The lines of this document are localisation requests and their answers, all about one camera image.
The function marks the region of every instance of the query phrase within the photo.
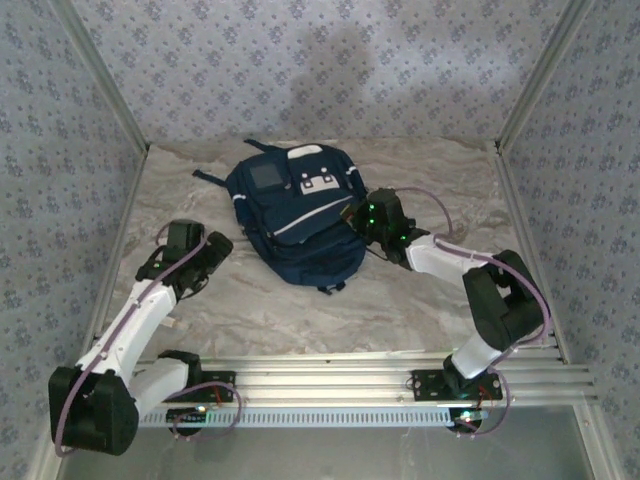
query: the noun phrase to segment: glass panel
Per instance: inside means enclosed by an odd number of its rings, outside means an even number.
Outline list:
[[[326,428],[238,429],[223,439],[176,442],[168,430],[143,429],[121,457],[79,452],[66,460],[59,480],[80,478],[582,480],[593,475],[573,409],[562,407],[513,408],[500,430],[474,440],[443,428]]]

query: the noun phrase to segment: enclosure wall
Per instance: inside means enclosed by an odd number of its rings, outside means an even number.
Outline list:
[[[139,151],[45,0],[0,2],[0,478],[78,356]]]
[[[640,6],[595,2],[508,153],[575,362],[640,478]]]
[[[151,143],[494,138],[565,0],[73,0]]]

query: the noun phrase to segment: backpack pocket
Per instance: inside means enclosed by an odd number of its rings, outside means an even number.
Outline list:
[[[262,219],[274,241],[295,245],[341,221],[340,212],[353,200],[347,190],[325,190],[274,205],[265,210]]]
[[[273,152],[244,162],[242,174],[248,196],[263,210],[286,203],[296,195],[284,155]]]

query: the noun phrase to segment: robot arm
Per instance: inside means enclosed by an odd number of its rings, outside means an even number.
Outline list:
[[[101,339],[75,367],[58,367],[52,374],[49,407],[54,441],[65,401],[74,389],[78,390],[64,425],[62,444],[120,455],[133,441],[139,418],[171,394],[199,383],[199,359],[185,352],[165,352],[135,377],[133,371],[160,322],[185,292],[199,292],[231,253],[233,244],[214,232],[185,261],[203,236],[202,224],[171,222],[167,244],[140,267],[126,304]]]
[[[514,276],[483,260],[493,258],[535,286],[517,253],[473,252],[435,239],[404,215],[392,189],[371,192],[342,216],[367,244],[379,243],[389,261],[465,289],[476,333],[444,361],[444,381],[454,396],[463,395],[509,348],[543,325],[542,310],[532,293]]]

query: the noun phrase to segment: white marble table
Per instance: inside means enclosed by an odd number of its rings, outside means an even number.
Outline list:
[[[484,251],[517,250],[489,143],[441,138],[322,143],[345,150],[370,188],[421,186],[440,196],[454,220],[454,243]],[[347,288],[328,297],[288,285],[269,270],[243,238],[227,192],[191,176],[200,167],[224,177],[256,152],[240,141],[230,147],[151,148],[108,318],[121,308],[137,268],[154,250],[155,233],[171,219],[200,221],[224,233],[235,247],[209,285],[175,308],[145,356],[166,348],[202,356],[446,351],[464,342],[473,329],[464,292],[438,279],[367,255]],[[401,196],[405,213],[419,226],[444,231],[445,219],[433,201],[413,193]]]

